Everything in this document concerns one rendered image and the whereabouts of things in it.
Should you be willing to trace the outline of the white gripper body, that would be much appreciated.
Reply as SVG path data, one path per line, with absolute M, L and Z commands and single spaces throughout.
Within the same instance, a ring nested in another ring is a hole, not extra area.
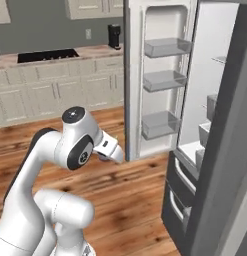
M 110 144 L 109 159 L 115 163 L 122 163 L 124 161 L 124 151 L 119 144 Z

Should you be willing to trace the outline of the dark grey freezer drawer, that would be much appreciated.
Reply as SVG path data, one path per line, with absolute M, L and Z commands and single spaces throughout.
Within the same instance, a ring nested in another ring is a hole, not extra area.
M 181 254 L 184 254 L 185 242 L 186 242 L 186 231 L 187 231 L 187 225 L 188 225 L 188 220 L 190 216 L 190 208 L 193 205 L 194 198 L 189 204 L 185 204 L 185 202 L 181 201 L 180 198 L 174 193 L 176 204 L 184 215 L 184 220 L 183 222 L 181 222 L 171 207 L 170 199 L 169 199 L 170 190 L 174 193 L 174 191 L 170 187 L 170 184 L 166 183 L 165 190 L 164 190 L 161 218 L 167 232 L 169 233 L 178 251 Z
M 167 168 L 167 181 L 180 200 L 185 202 L 185 204 L 189 204 L 194 198 L 195 193 L 192 192 L 190 187 L 180 178 L 180 175 L 177 173 L 178 170 L 182 171 L 193 185 L 196 185 L 197 179 L 193 176 L 193 173 L 186 168 L 173 152 L 170 152 Z

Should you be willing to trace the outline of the cream base cupboard run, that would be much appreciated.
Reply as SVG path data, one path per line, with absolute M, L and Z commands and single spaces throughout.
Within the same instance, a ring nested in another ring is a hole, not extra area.
M 123 87 L 121 56 L 0 68 L 0 128 L 56 118 L 73 106 L 121 106 Z

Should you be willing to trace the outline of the black sink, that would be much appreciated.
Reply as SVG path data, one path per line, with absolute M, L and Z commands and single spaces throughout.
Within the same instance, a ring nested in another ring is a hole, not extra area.
M 64 59 L 78 57 L 79 54 L 73 49 L 58 49 L 51 51 L 40 51 L 40 52 L 29 52 L 21 53 L 18 55 L 18 63 L 38 62 L 47 61 L 54 59 Z

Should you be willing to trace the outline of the black coffee machine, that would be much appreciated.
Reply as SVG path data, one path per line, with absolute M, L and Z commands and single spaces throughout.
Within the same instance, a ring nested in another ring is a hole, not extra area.
M 121 34 L 121 27 L 119 24 L 110 24 L 108 26 L 108 45 L 116 50 L 120 50 L 119 36 Z

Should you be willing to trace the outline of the clear grey door bin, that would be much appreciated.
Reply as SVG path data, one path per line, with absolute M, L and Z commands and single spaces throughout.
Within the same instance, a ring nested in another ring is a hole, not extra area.
M 192 43 L 179 38 L 161 38 L 146 40 L 144 54 L 149 58 L 160 58 L 189 54 Z
M 157 92 L 183 87 L 186 84 L 186 81 L 186 76 L 174 70 L 166 70 L 145 74 L 143 78 L 143 86 L 148 92 Z
M 142 135 L 146 140 L 175 134 L 181 120 L 170 111 L 152 113 L 142 117 Z

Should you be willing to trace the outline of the cream wall cupboard run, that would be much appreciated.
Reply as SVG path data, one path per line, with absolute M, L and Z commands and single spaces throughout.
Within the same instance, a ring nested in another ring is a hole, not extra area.
M 67 17 L 71 20 L 123 16 L 123 0 L 65 0 Z

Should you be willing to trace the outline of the open fridge door white inside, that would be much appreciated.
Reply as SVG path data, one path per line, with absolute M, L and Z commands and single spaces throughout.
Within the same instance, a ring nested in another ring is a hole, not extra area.
M 128 161 L 173 150 L 182 125 L 184 98 L 189 80 L 199 0 L 124 0 L 124 108 L 125 154 Z M 146 40 L 179 38 L 192 43 L 189 54 L 149 58 Z M 143 78 L 147 73 L 174 70 L 187 77 L 183 87 L 148 92 Z M 181 120 L 175 134 L 146 140 L 142 117 L 170 111 Z

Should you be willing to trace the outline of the grey fridge crisper box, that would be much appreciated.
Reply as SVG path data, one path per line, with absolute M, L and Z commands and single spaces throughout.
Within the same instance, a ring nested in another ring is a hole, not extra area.
M 205 147 L 208 141 L 211 123 L 203 123 L 199 125 L 199 138 L 200 144 Z
M 217 102 L 216 94 L 207 96 L 207 119 L 210 121 L 213 120 L 216 102 Z
M 196 156 L 196 167 L 197 169 L 201 168 L 202 162 L 203 162 L 203 157 L 204 157 L 205 150 L 204 149 L 199 149 L 196 151 L 195 156 Z

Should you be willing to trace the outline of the grey fridge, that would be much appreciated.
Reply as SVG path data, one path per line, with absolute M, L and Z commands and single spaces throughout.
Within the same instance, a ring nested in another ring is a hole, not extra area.
M 184 98 L 182 125 L 175 150 L 171 151 L 199 180 L 195 153 L 206 150 L 200 144 L 199 125 L 207 119 L 207 96 L 218 93 L 225 64 L 213 57 L 228 56 L 238 7 L 247 0 L 201 0 L 198 7 L 194 48 Z

